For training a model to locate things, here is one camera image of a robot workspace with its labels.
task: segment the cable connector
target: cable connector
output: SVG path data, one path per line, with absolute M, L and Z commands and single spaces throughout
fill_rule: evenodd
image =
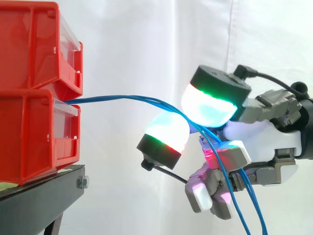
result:
M 258 75 L 258 71 L 248 66 L 238 65 L 234 71 L 234 75 L 242 80 L 245 80 L 248 77 L 256 77 Z

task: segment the red plastic bin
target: red plastic bin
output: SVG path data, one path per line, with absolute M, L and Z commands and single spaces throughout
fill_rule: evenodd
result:
M 0 90 L 0 182 L 23 185 L 79 160 L 80 107 L 47 90 Z
M 83 45 L 54 2 L 0 0 L 0 89 L 83 93 Z

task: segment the white plastic part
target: white plastic part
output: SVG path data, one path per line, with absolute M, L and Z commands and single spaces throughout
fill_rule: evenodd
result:
M 194 196 L 196 198 L 196 201 L 201 212 L 211 209 L 211 207 L 213 206 L 213 202 L 204 183 L 199 183 L 197 185 L 192 186 L 192 191 L 194 193 Z
M 223 148 L 240 148 L 245 160 L 246 160 L 246 164 L 250 164 L 252 162 L 247 150 L 246 150 L 246 147 L 244 145 L 244 143 L 242 141 L 228 141 L 228 142 L 224 142 L 223 145 L 221 145 L 221 147 L 219 147 L 219 149 L 223 149 Z
M 224 135 L 231 141 L 241 140 L 253 163 L 272 160 L 275 149 L 294 148 L 295 156 L 302 151 L 300 131 L 280 132 L 268 120 L 252 124 L 229 121 Z
M 177 152 L 185 148 L 190 128 L 188 122 L 179 114 L 162 112 L 151 122 L 146 134 L 167 144 Z
M 282 183 L 286 182 L 288 179 L 291 178 L 292 175 L 298 170 L 298 165 L 282 165 L 280 167 L 280 177 Z
M 235 212 L 235 206 L 234 206 L 233 200 L 231 199 L 230 193 L 229 192 L 223 193 L 221 195 L 221 198 L 225 201 L 225 203 L 227 205 L 227 208 L 228 208 L 228 211 L 230 214 L 230 218 L 233 218 L 234 212 Z
M 237 110 L 232 103 L 205 94 L 191 84 L 181 98 L 181 106 L 193 122 L 207 127 L 224 125 Z

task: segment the white fabric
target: white fabric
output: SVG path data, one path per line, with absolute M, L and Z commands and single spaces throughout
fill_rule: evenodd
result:
M 142 94 L 180 107 L 181 95 L 199 64 L 232 71 L 237 63 L 245 63 L 289 83 L 304 79 L 313 85 L 309 1 L 57 2 L 84 44 L 84 97 Z M 250 84 L 257 93 L 276 88 L 256 81 Z M 209 211 L 195 214 L 182 183 L 140 167 L 142 155 L 136 146 L 160 110 L 130 100 L 81 108 L 79 163 L 86 164 L 90 185 L 64 213 L 60 235 L 244 234 L 237 215 L 222 221 Z M 203 161 L 194 134 L 174 172 L 187 178 Z M 313 229 L 313 193 L 306 178 L 312 163 L 305 163 L 281 187 L 256 187 L 271 234 L 310 234 Z M 251 233 L 260 234 L 246 191 L 236 197 Z

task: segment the black cylindrical cap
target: black cylindrical cap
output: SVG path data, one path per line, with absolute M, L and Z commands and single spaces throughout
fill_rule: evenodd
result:
M 190 84 L 210 96 L 241 106 L 251 92 L 244 80 L 207 66 L 199 66 Z
M 173 169 L 178 162 L 181 153 L 172 149 L 158 139 L 145 134 L 139 142 L 137 149 L 156 162 Z

